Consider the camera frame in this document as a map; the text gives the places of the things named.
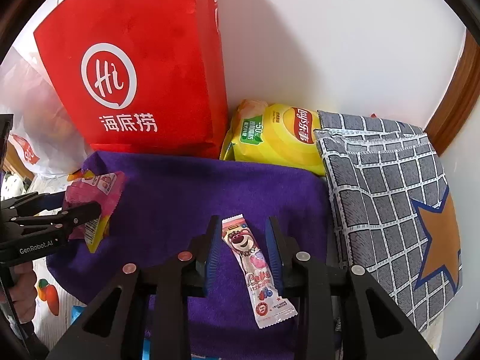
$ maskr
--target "green label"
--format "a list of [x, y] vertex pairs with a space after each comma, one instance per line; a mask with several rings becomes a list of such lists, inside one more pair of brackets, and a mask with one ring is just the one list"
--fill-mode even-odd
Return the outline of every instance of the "green label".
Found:
[[258, 115], [250, 119], [243, 119], [240, 133], [240, 142], [249, 145], [262, 143], [263, 116]]

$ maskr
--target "pink snack package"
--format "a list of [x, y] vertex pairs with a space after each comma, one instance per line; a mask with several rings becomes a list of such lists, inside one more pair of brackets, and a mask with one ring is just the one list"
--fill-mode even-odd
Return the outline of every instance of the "pink snack package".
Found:
[[110, 216], [120, 200], [124, 183], [125, 175], [122, 172], [95, 176], [87, 171], [83, 178], [75, 180], [67, 187], [63, 210], [93, 201], [100, 203], [102, 208], [100, 218], [77, 226], [69, 239], [85, 239], [88, 250], [95, 253], [107, 233]]
[[262, 329], [297, 315], [290, 301], [278, 295], [270, 268], [242, 214], [222, 221], [222, 239], [245, 275], [258, 327]]

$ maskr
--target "white circle logo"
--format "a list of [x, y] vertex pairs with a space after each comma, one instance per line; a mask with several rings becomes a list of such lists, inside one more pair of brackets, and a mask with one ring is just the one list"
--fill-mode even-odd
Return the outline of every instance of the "white circle logo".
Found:
[[[109, 63], [108, 61], [103, 61], [101, 66], [100, 60], [97, 59], [96, 61], [96, 73], [97, 73], [97, 81], [94, 83], [94, 87], [97, 88], [100, 92], [100, 96], [95, 93], [92, 85], [90, 84], [87, 76], [87, 65], [90, 61], [90, 58], [98, 52], [106, 51], [111, 54], [114, 54], [124, 65], [126, 72], [128, 74], [129, 79], [129, 86], [128, 91], [125, 99], [121, 103], [112, 103], [106, 100], [106, 93], [112, 94], [113, 90], [121, 90], [123, 89], [124, 82], [121, 81], [118, 77], [117, 69], [114, 63]], [[112, 108], [112, 109], [123, 109], [128, 107], [131, 102], [134, 100], [135, 93], [137, 91], [137, 74], [135, 73], [135, 68], [133, 63], [131, 62], [128, 55], [126, 55], [121, 49], [118, 47], [110, 44], [110, 43], [97, 43], [90, 47], [82, 59], [82, 79], [85, 88], [87, 89], [88, 93], [95, 99], [95, 101], [99, 102], [105, 107]]]

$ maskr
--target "red circular badge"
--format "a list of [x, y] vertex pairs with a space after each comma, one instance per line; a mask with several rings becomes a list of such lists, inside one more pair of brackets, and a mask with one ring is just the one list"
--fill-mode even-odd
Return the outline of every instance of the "red circular badge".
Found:
[[261, 317], [267, 315], [268, 305], [265, 302], [260, 302], [259, 304], [257, 304], [257, 307], [255, 307], [255, 312]]

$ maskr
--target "barcode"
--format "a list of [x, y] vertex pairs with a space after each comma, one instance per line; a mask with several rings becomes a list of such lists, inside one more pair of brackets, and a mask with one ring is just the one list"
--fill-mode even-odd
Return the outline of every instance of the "barcode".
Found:
[[100, 218], [85, 223], [85, 242], [89, 245], [93, 244], [95, 232], [97, 231], [98, 221]]

